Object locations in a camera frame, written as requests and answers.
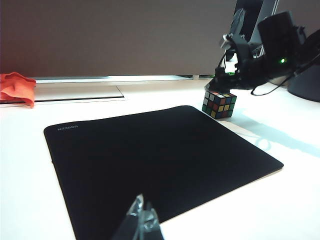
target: gray wall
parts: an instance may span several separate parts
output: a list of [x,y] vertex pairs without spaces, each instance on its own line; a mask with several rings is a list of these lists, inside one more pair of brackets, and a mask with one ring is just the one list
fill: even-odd
[[236,0],[2,0],[2,73],[212,74]]

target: green led light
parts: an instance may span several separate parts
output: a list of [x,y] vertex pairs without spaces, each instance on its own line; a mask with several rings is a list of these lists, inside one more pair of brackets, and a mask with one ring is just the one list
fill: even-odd
[[286,63],[286,62],[287,62],[287,59],[286,59],[286,58],[281,58],[280,61],[279,61],[280,64],[284,64],[284,63]]

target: black cable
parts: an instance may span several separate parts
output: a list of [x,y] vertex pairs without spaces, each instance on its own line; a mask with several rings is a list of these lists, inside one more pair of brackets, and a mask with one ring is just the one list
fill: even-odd
[[256,86],[254,89],[252,89],[251,91],[251,95],[253,96],[263,96],[263,95],[267,95],[269,93],[272,93],[274,90],[276,90],[277,88],[281,87],[282,84],[284,84],[286,81],[288,81],[290,78],[292,78],[293,76],[297,76],[301,73],[303,73],[305,70],[307,70],[308,68],[310,68],[311,66],[313,66],[318,60],[320,59],[320,54],[318,54],[317,56],[315,56],[310,62],[308,62],[307,64],[305,64],[303,67],[299,68],[298,70],[296,70],[294,73],[292,73],[291,75],[289,75],[285,80],[283,80],[277,87],[275,87],[274,89],[272,89],[271,91],[267,92],[267,93],[263,93],[263,94],[255,94],[254,91],[256,90],[256,88],[258,86]]
[[220,60],[220,62],[219,62],[219,64],[218,64],[218,68],[221,67],[222,61],[225,59],[225,56],[226,56],[226,55],[227,55],[227,51],[225,51],[225,53],[223,54],[223,56],[222,56],[222,58],[221,58],[221,60]]
[[263,94],[255,94],[254,91],[256,90],[256,87],[254,87],[254,89],[252,89],[252,91],[250,92],[251,95],[253,96],[263,96],[263,95],[267,95],[269,93],[272,93],[274,90],[276,90],[277,88],[281,87],[282,84],[284,84],[286,81],[288,81],[290,78],[292,78],[294,76],[294,74],[289,75],[285,80],[283,80],[277,87],[275,87],[274,89],[272,89],[271,91],[267,92],[267,93],[263,93]]

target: white desk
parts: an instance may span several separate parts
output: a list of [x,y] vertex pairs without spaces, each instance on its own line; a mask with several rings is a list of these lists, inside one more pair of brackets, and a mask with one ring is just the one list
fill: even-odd
[[[179,105],[201,109],[206,83],[121,85],[124,99],[40,102],[33,109],[0,107],[1,240],[75,239],[45,127]],[[284,88],[260,97],[246,90],[232,92],[238,96],[233,116],[219,122],[284,163],[284,168],[164,222],[165,239],[320,239],[320,103]]]

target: orange cloth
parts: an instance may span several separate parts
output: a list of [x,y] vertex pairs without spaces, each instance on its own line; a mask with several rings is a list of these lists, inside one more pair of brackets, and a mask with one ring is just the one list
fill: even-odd
[[35,104],[36,80],[22,76],[17,72],[0,75],[0,100],[23,101],[32,108]]

